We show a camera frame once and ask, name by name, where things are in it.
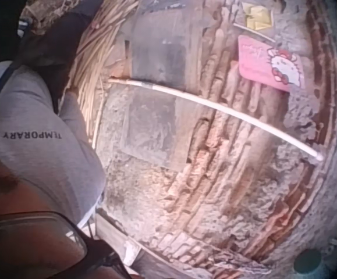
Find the wooden plank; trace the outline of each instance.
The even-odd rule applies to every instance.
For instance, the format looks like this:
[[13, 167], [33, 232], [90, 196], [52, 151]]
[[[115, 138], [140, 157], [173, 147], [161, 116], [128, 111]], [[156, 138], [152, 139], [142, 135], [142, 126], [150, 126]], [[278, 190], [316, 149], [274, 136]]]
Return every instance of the wooden plank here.
[[141, 251], [141, 246], [119, 231], [100, 214], [96, 214], [96, 235], [106, 241], [126, 266], [131, 266]]
[[[201, 9], [201, 1], [195, 0], [141, 0], [130, 42], [131, 78], [196, 93]], [[198, 115], [197, 105], [145, 88], [131, 90], [121, 150], [181, 171]]]

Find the dark lens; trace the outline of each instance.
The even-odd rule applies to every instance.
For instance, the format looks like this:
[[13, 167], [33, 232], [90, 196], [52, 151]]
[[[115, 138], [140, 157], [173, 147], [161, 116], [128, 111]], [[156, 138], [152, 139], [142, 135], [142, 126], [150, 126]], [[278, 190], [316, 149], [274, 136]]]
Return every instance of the dark lens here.
[[0, 222], [0, 277], [45, 279], [85, 254], [83, 240], [60, 217]]

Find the skin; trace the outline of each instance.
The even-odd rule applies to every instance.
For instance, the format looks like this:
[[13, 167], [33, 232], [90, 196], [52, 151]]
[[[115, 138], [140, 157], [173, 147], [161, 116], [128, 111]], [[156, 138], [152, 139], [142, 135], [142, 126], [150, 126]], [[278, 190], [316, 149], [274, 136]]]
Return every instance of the skin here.
[[[0, 215], [50, 210], [44, 200], [0, 162]], [[45, 222], [1, 231], [0, 278], [46, 278], [79, 262], [84, 252], [59, 233], [60, 229], [59, 224]], [[105, 267], [84, 278], [120, 279]]]

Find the person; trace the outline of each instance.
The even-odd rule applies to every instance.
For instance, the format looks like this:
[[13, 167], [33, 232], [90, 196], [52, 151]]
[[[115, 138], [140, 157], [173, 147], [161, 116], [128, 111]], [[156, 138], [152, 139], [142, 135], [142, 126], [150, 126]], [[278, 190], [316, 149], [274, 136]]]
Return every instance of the person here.
[[20, 41], [26, 0], [0, 0], [0, 79], [14, 69], [0, 91], [0, 278], [131, 278], [108, 244], [79, 229], [106, 181], [77, 90], [63, 96], [102, 2], [83, 0], [42, 37]]

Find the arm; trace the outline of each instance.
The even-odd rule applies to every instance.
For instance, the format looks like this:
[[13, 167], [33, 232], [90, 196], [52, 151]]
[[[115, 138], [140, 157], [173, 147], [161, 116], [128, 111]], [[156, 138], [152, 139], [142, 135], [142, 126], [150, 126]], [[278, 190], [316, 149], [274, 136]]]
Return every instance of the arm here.
[[66, 91], [59, 117], [65, 122], [79, 141], [88, 144], [86, 122], [77, 103], [76, 90]]

